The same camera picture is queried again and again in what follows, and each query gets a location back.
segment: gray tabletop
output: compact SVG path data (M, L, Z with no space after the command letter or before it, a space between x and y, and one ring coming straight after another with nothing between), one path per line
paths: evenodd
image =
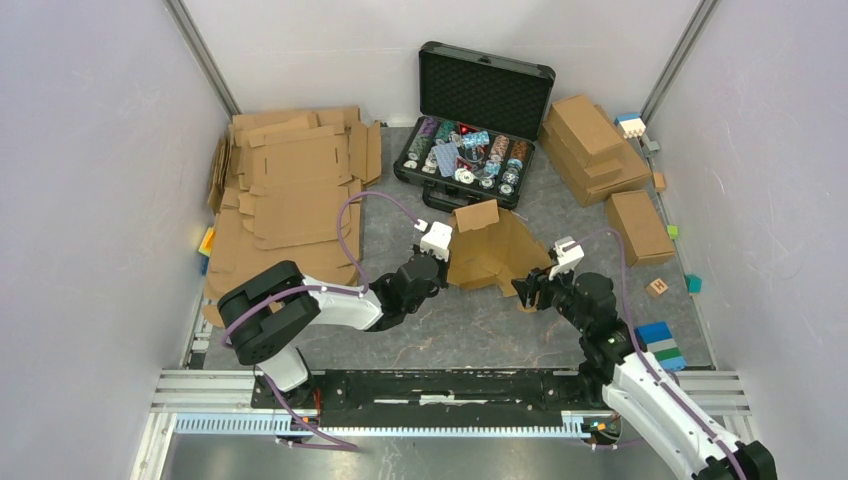
M426 207L421 187L405 184L392 173L411 128L383 128L383 177L373 190L390 194L421 218L446 221L448 215ZM650 189L650 195L657 202ZM582 238L608 226L603 204L580 207L559 175L537 148L515 213L545 244L570 235ZM375 279L408 260L416 231L391 202L370 197L364 204L363 266ZM607 234L583 245L586 257L578 273L609 276L619 289L618 246ZM679 259L663 265L636 267L627 273L628 301L637 325L664 321L690 366L710 364L693 300L683 279ZM645 286L662 278L669 290L659 298ZM458 367L576 367L583 361L577 331L553 309L520 312L517 300L503 298L497 287L462 291L451 287L428 299L415 315L391 330L365 333L349 328L316 325L295 340L313 369L458 368ZM206 357L206 369L241 368L235 355L218 345L216 329Z

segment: wooden cube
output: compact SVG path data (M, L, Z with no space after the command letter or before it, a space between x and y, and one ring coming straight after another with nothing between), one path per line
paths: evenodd
M665 175L660 172L654 172L654 189L657 193L665 191Z
M645 287L645 291L648 292L648 295L657 298L665 291L668 290L668 285L663 281L662 278L658 278L651 282L647 287Z

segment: poker chip set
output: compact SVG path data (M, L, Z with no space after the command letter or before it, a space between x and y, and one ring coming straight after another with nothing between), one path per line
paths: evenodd
M419 50L421 112L395 161L430 207L496 199L518 205L555 74L550 67L428 42Z
M460 135L460 127L472 129L451 120L424 117L407 148L403 168L512 196L532 145L486 130Z

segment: case lid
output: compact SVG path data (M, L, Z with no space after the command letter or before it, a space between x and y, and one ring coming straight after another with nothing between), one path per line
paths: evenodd
M439 42L418 51L421 113L536 140L556 73Z

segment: blue and green block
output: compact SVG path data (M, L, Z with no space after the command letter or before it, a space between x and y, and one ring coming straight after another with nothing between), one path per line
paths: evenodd
M683 278L686 279L686 289L689 290L689 293L696 294L701 293L701 277L695 275L694 273L690 273L684 275Z
M636 336L645 343L648 351L654 354L664 369L676 372L686 368L686 360L665 322L636 327Z

